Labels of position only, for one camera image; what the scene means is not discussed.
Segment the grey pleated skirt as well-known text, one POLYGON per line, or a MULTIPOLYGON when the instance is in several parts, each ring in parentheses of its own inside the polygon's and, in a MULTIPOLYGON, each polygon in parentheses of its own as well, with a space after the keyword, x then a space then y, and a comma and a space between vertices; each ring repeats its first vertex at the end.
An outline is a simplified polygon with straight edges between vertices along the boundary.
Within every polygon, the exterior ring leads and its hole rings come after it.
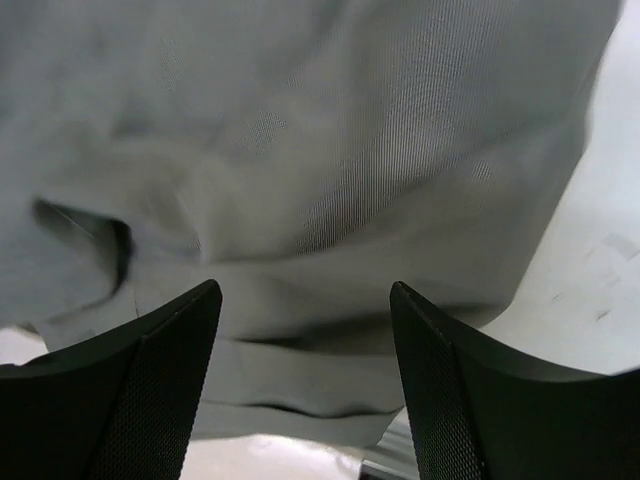
POLYGON ((617 1, 5 1, 1 322, 214 279, 194 434, 374 445, 403 281, 485 323, 583 155, 617 1))

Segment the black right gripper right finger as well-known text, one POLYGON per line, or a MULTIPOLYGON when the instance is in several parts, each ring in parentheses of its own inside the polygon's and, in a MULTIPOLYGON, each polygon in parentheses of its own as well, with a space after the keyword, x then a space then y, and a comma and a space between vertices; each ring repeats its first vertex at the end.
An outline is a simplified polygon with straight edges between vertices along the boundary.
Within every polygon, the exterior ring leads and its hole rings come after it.
POLYGON ((639 374, 518 351, 404 283, 393 336, 423 479, 624 480, 639 475, 639 374))

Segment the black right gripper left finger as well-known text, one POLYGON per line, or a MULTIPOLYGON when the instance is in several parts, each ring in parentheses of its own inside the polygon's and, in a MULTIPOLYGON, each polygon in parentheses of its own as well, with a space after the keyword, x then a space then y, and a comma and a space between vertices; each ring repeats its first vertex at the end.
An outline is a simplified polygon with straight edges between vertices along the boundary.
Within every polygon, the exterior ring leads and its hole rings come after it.
POLYGON ((101 335, 2 365, 2 478, 179 478, 221 305, 208 280, 101 335))

